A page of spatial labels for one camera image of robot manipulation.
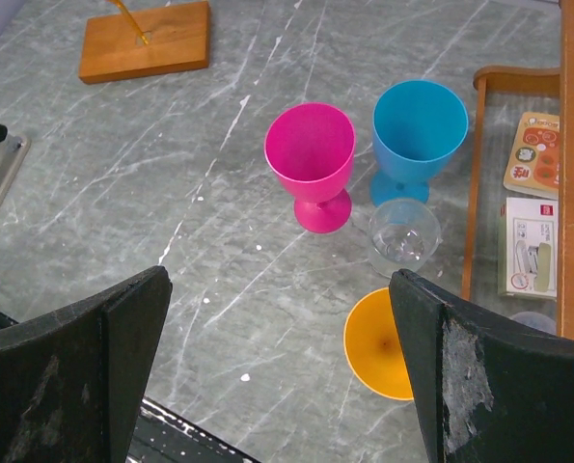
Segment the gray marble table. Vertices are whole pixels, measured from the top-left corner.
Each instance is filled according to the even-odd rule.
[[[148,396],[261,461],[423,462],[413,403],[369,391],[342,350],[353,304],[387,283],[365,253],[372,107],[393,83],[426,77],[473,117],[477,68],[558,63],[559,17],[480,0],[211,6],[209,69],[96,86],[76,76],[84,25],[112,5],[29,0],[9,26],[0,122],[34,145],[0,210],[0,310],[27,320],[165,265],[174,297]],[[340,106],[358,131],[354,210],[331,235],[298,226],[262,151],[270,122],[307,100]],[[484,188],[498,193],[483,201],[476,298],[512,313],[521,304],[490,287],[498,171],[520,111],[495,108],[486,152],[504,155],[487,157],[498,161]],[[431,182],[445,241],[421,273],[454,292],[472,145],[470,133]]]

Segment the cup rim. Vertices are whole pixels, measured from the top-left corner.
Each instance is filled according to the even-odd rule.
[[[351,128],[351,132],[353,133],[353,146],[351,148],[351,153],[346,157],[346,160],[344,161],[344,163],[334,173],[330,174],[329,176],[323,177],[323,178],[317,178],[316,180],[297,180],[295,178],[285,176],[281,172],[278,172],[278,170],[274,167],[274,165],[269,160],[269,156],[267,155],[267,138],[269,136],[269,132],[271,132],[271,129],[284,115],[290,113],[291,111],[296,110],[297,108],[299,108],[301,106],[326,106],[326,107],[331,108],[335,111],[338,111],[342,116],[344,116],[344,118],[348,122],[349,127]],[[351,120],[351,118],[349,118],[347,116],[347,114],[338,106],[334,106],[333,104],[329,104],[329,103],[324,103],[322,101],[307,101],[304,103],[296,104],[295,106],[291,106],[290,108],[287,108],[285,111],[280,113],[280,115],[269,125],[269,128],[267,129],[267,133],[265,134],[265,140],[263,142],[263,150],[265,151],[265,161],[267,161],[267,164],[269,164],[269,167],[271,168],[271,170],[274,171],[274,174],[276,174],[278,177],[280,177],[284,180],[287,180],[291,183],[297,183],[297,184],[302,184],[302,185],[318,183],[320,181],[327,180],[328,178],[331,178],[331,177],[337,175],[339,172],[342,171],[342,169],[344,169],[353,160],[353,157],[355,156],[355,147],[356,146],[357,146],[357,133],[355,131],[355,125],[353,124],[353,121]]]
[[[414,82],[418,82],[418,83],[425,83],[425,84],[430,84],[430,85],[434,85],[437,87],[441,87],[442,89],[444,89],[445,91],[449,92],[451,95],[453,95],[454,98],[456,98],[456,100],[458,102],[460,102],[460,106],[462,107],[462,111],[464,112],[464,117],[467,121],[466,123],[466,127],[464,130],[464,133],[462,134],[462,137],[460,138],[460,141],[456,144],[456,146],[448,151],[447,153],[445,153],[442,156],[439,157],[435,157],[434,159],[427,159],[427,160],[421,160],[421,159],[411,159],[410,157],[405,157],[401,154],[398,154],[397,152],[395,152],[394,150],[392,150],[390,147],[387,146],[387,144],[381,139],[381,137],[379,136],[378,132],[376,131],[376,124],[374,123],[375,120],[375,116],[376,116],[376,109],[378,108],[379,105],[379,101],[381,100],[381,98],[383,98],[383,96],[385,96],[388,92],[394,90],[396,87],[400,87],[401,85],[406,85],[406,84],[411,84]],[[374,109],[372,110],[372,131],[374,132],[374,136],[375,138],[381,143],[381,145],[383,145],[383,147],[386,150],[391,151],[393,154],[395,154],[397,157],[399,157],[400,159],[404,159],[406,161],[410,161],[410,162],[415,162],[416,164],[427,164],[429,162],[433,162],[433,161],[440,161],[442,159],[445,159],[447,157],[452,156],[456,150],[458,150],[458,148],[460,148],[460,146],[462,146],[462,144],[464,143],[465,139],[467,138],[467,135],[469,133],[469,112],[467,111],[467,107],[464,104],[464,101],[462,100],[462,98],[460,96],[458,96],[456,94],[455,91],[453,91],[452,89],[450,89],[449,87],[446,87],[443,84],[439,84],[438,82],[434,82],[432,80],[426,80],[426,79],[410,79],[410,80],[404,80],[402,82],[398,82],[397,84],[394,84],[393,86],[389,87],[385,92],[383,92],[381,94],[381,96],[376,100],[376,103],[374,103]]]
[[[351,319],[351,316],[355,313],[355,310],[359,307],[359,305],[364,302],[366,299],[368,299],[369,297],[371,297],[372,295],[376,294],[377,292],[381,292],[381,291],[387,291],[388,297],[390,296],[390,289],[388,286],[383,286],[380,287],[379,289],[376,289],[375,291],[369,292],[368,294],[366,294],[364,297],[362,297],[359,301],[357,301],[355,303],[355,305],[352,307],[351,311],[348,313],[348,316],[346,318],[346,321],[344,323],[344,329],[342,330],[342,348],[344,349],[344,357],[346,357],[346,361],[348,362],[348,366],[349,368],[351,368],[351,371],[353,372],[353,374],[355,375],[355,377],[357,379],[360,380],[360,382],[366,386],[368,389],[370,389],[371,391],[373,391],[376,394],[379,394],[383,397],[386,398],[390,398],[392,400],[402,400],[404,402],[410,402],[413,401],[413,397],[410,398],[404,398],[404,397],[395,397],[395,396],[391,396],[391,395],[387,395],[384,393],[381,393],[380,391],[377,391],[376,389],[374,389],[373,387],[371,387],[366,381],[364,381],[364,379],[359,375],[359,373],[355,370],[355,368],[353,367],[353,365],[351,364],[351,359],[348,356],[348,352],[346,350],[346,327],[348,326],[348,322]]]
[[[391,200],[386,201],[385,203],[382,203],[379,205],[379,207],[377,207],[374,212],[372,213],[372,215],[370,216],[370,220],[368,221],[368,230],[367,230],[367,235],[368,235],[368,239],[369,241],[372,243],[372,246],[374,246],[374,243],[372,242],[372,237],[370,236],[370,226],[372,225],[372,219],[374,219],[374,215],[381,210],[381,207],[389,204],[389,203],[414,203],[417,204],[418,207],[421,207],[423,210],[425,210],[425,212],[432,217],[432,219],[434,220],[434,228],[436,229],[437,233],[437,239],[434,240],[434,245],[432,246],[432,248],[430,248],[430,251],[428,252],[428,256],[426,259],[430,259],[430,257],[432,257],[432,255],[436,252],[437,248],[439,247],[439,244],[442,241],[442,237],[441,237],[441,223],[439,222],[439,219],[437,218],[436,215],[434,215],[434,212],[432,212],[432,210],[430,209],[430,207],[428,207],[425,203],[422,203],[420,200],[416,200],[415,198],[408,198],[408,197],[404,197],[404,198],[393,198]]]

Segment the cup base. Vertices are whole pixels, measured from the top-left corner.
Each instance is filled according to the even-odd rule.
[[[413,198],[426,203],[429,194],[430,188],[427,183],[399,183],[381,171],[374,174],[370,183],[370,198],[377,207],[396,198]]]
[[[342,190],[336,198],[322,204],[295,200],[295,218],[309,232],[331,233],[348,221],[351,207],[351,198]]]

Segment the clear glass cup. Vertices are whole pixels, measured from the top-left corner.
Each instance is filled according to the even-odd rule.
[[[409,198],[387,201],[372,214],[368,258],[387,278],[401,268],[417,272],[441,242],[441,226],[424,203]]]

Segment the orange cup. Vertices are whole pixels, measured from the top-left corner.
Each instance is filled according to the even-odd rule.
[[[344,353],[368,388],[395,400],[413,399],[388,288],[371,292],[355,305],[344,324]]]

